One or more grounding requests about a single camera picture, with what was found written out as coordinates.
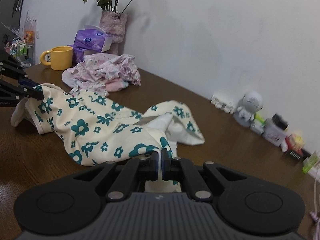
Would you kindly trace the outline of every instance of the yellow mug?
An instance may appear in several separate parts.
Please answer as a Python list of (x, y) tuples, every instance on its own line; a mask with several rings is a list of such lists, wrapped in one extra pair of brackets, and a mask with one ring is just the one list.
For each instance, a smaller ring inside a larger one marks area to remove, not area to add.
[[(50, 62), (44, 59), (45, 55), (51, 54)], [(47, 50), (40, 55), (40, 62), (45, 66), (51, 66), (53, 70), (65, 70), (72, 66), (73, 48), (70, 46), (59, 46)]]

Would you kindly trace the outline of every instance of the white toy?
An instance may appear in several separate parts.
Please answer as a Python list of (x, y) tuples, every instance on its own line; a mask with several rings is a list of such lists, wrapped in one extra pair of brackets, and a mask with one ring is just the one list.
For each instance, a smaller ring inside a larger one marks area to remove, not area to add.
[(262, 97), (257, 92), (246, 93), (242, 99), (242, 106), (237, 108), (234, 117), (241, 125), (250, 126), (254, 120), (254, 113), (262, 109)]

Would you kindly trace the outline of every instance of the pink fabric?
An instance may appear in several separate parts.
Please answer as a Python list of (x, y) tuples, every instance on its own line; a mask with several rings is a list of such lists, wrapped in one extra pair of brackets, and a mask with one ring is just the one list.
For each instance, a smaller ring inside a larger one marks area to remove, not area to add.
[(108, 92), (126, 88), (130, 81), (140, 86), (140, 74), (134, 56), (97, 53), (84, 56), (84, 61), (62, 74), (62, 81), (72, 87), (71, 93), (88, 89), (108, 96)]

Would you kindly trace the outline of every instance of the white round speaker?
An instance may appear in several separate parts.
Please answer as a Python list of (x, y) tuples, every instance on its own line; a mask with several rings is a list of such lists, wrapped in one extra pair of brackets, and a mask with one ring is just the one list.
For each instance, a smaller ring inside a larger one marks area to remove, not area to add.
[(263, 106), (262, 96), (255, 91), (246, 93), (243, 97), (242, 103), (245, 109), (251, 113), (258, 112)]

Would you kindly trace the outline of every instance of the gray ribbed panel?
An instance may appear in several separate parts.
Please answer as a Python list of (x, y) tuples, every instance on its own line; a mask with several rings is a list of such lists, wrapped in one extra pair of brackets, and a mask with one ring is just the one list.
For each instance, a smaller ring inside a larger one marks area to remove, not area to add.
[[(24, 232), (18, 240), (262, 240), (224, 224), (206, 203), (185, 193), (132, 193), (120, 203), (110, 203), (88, 227), (65, 236), (37, 236)], [(268, 240), (302, 240), (295, 233)]]

